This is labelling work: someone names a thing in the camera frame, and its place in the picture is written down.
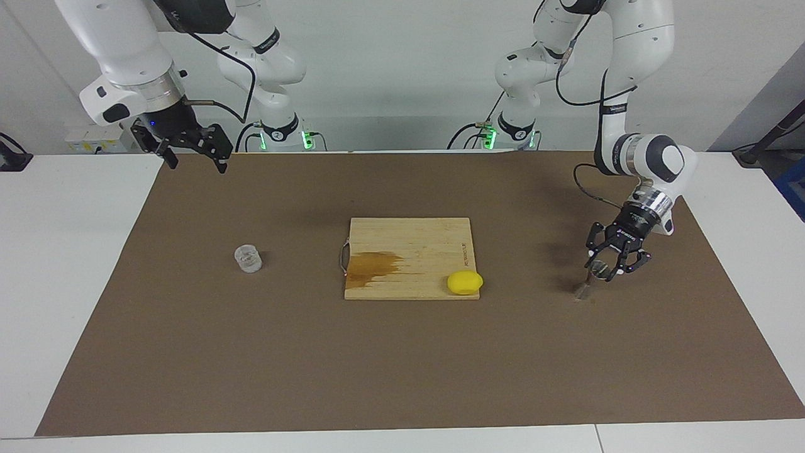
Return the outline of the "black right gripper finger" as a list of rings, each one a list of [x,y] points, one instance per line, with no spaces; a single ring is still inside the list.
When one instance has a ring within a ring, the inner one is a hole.
[[[233,153],[233,144],[219,124],[199,129],[199,154],[210,158],[219,173],[225,174]]]
[[[170,169],[176,169],[179,161],[175,153],[170,149],[170,140],[159,140],[145,127],[143,121],[134,121],[130,131],[143,152],[157,155]]]

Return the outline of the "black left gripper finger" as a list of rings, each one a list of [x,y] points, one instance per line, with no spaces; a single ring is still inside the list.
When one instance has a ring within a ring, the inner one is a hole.
[[[598,223],[598,221],[596,221],[590,227],[586,238],[587,270],[592,270],[596,257],[602,252],[602,250],[606,250],[608,246],[609,237],[606,233],[606,227],[602,223]]]
[[[645,249],[624,250],[618,256],[618,275],[631,274],[652,260],[652,255]]]

